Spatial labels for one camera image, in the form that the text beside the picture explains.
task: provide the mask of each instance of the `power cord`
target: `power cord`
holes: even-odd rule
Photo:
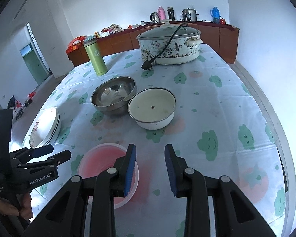
[[[144,70],[150,70],[152,68],[152,65],[151,64],[155,61],[156,58],[158,58],[166,50],[166,48],[169,46],[170,42],[174,38],[175,34],[182,27],[187,27],[187,22],[183,22],[180,26],[178,26],[178,28],[174,31],[173,35],[171,36],[171,38],[168,41],[168,43],[166,44],[166,46],[163,48],[163,50],[157,56],[155,56],[154,58],[152,58],[149,61],[144,61],[143,65],[141,66],[142,69],[144,69]]]

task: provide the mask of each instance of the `finger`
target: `finger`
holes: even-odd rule
[[[22,208],[20,210],[20,216],[23,217],[25,220],[29,220],[33,217],[32,209]]]
[[[27,192],[23,196],[23,200],[22,200],[23,207],[25,207],[25,208],[32,208],[31,207],[31,201],[32,201],[31,195],[30,195],[29,192]]]
[[[0,199],[0,214],[18,216],[19,212],[15,206]]]

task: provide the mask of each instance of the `silver screw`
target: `silver screw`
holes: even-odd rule
[[[185,169],[185,172],[186,172],[187,174],[194,174],[195,171],[194,171],[194,169],[188,167],[188,168]]]
[[[71,181],[73,181],[74,183],[77,183],[80,181],[80,176],[79,175],[75,175],[71,178]]]
[[[117,172],[117,169],[114,168],[114,167],[110,167],[110,168],[107,170],[107,172],[108,172],[109,174],[115,174],[115,173]]]
[[[229,183],[230,178],[229,178],[228,176],[226,176],[226,175],[223,175],[222,178],[221,178],[221,180],[222,180],[224,183]]]

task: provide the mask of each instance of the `green thermos bottle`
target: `green thermos bottle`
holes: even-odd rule
[[[87,36],[86,39],[83,41],[83,45],[85,47],[85,50],[87,51],[96,75],[104,75],[108,71],[108,69],[103,60],[103,57],[101,56],[99,45],[97,44],[95,35]]]

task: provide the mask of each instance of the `brown cabinet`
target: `brown cabinet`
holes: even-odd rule
[[[224,61],[234,63],[238,49],[238,28],[203,21],[189,23],[189,26],[199,29],[202,32],[201,39],[203,43],[208,44]],[[119,33],[99,38],[97,42],[101,55],[107,56],[114,53],[138,49],[139,43],[136,37],[155,27],[158,27],[158,25],[126,29]],[[74,66],[90,61],[84,47],[69,53],[68,58],[72,61]]]

